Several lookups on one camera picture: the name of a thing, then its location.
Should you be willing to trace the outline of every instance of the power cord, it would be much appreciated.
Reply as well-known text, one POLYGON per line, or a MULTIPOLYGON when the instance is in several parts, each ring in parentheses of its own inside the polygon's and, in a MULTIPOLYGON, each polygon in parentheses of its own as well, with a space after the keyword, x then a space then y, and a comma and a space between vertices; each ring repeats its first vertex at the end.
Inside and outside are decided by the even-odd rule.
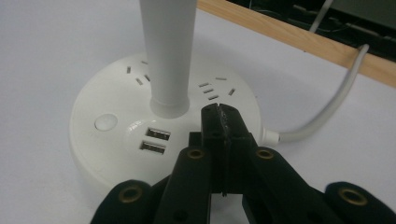
POLYGON ((311 27, 309 28, 309 32, 315 33, 323 20, 324 16, 327 13, 327 10, 329 10, 330 6, 332 5, 332 0, 326 0, 323 4, 323 7, 321 8, 319 14, 314 20, 314 23, 312 23, 311 27))
POLYGON ((369 46, 367 44, 360 46, 359 54, 355 58, 355 62, 353 63, 352 68, 348 71, 338 92, 311 121, 306 123, 305 126, 291 132, 278 133, 270 130, 263 130, 262 146, 276 147, 279 142, 299 141, 312 135, 322 127, 347 97, 347 94, 352 88, 353 82, 359 72, 364 55, 367 53, 368 49, 369 46))

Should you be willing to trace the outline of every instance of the white pole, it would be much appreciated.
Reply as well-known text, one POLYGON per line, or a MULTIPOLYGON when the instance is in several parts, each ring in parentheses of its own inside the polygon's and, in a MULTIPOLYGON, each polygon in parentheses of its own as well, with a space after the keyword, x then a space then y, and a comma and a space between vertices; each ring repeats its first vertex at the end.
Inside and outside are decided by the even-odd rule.
POLYGON ((140 0, 151 82, 150 106, 165 119, 189 110, 192 37, 197 0, 140 0))

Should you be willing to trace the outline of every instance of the white cable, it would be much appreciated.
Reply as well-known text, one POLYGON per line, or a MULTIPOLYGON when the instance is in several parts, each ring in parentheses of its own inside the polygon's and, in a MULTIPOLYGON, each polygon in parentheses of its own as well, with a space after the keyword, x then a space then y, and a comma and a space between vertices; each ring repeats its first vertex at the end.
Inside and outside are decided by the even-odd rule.
POLYGON ((360 47, 360 52, 356 57, 352 68, 348 71, 348 74, 346 75, 338 92, 334 95, 330 102, 302 128, 292 132, 279 133, 279 142, 291 142, 304 139, 319 129, 332 116, 332 114, 347 97, 347 94, 349 93, 352 84, 359 72, 364 55, 367 53, 368 49, 369 46, 366 44, 360 47))
POLYGON ((327 10, 329 10, 331 5, 332 5, 332 0, 326 0, 326 2, 324 2, 322 8, 320 9, 319 14, 314 20, 314 23, 312 23, 311 28, 309 28, 309 32, 315 33, 317 31, 321 21, 324 18, 324 15, 326 15, 327 10))

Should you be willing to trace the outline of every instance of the round button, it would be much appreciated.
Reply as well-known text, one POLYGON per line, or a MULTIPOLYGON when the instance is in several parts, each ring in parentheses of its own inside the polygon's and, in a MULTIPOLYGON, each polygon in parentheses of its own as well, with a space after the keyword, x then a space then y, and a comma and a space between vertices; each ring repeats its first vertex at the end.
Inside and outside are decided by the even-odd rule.
POLYGON ((112 114, 104 114, 96 119, 95 128, 99 131, 106 132, 112 130, 117 125, 117 117, 112 114))

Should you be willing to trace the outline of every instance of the round power strip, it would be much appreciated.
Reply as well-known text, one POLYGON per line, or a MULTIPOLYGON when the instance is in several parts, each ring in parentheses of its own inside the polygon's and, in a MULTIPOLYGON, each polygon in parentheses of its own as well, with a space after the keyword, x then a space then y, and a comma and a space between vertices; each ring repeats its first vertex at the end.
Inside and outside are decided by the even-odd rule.
POLYGON ((201 109, 210 104, 239 110, 257 142, 262 118, 253 92, 231 69, 192 54, 190 109, 176 119, 151 112, 145 54, 118 60, 82 89, 70 120, 74 160, 92 188, 102 195, 135 179, 154 185, 172 173, 189 132, 201 131, 201 109))

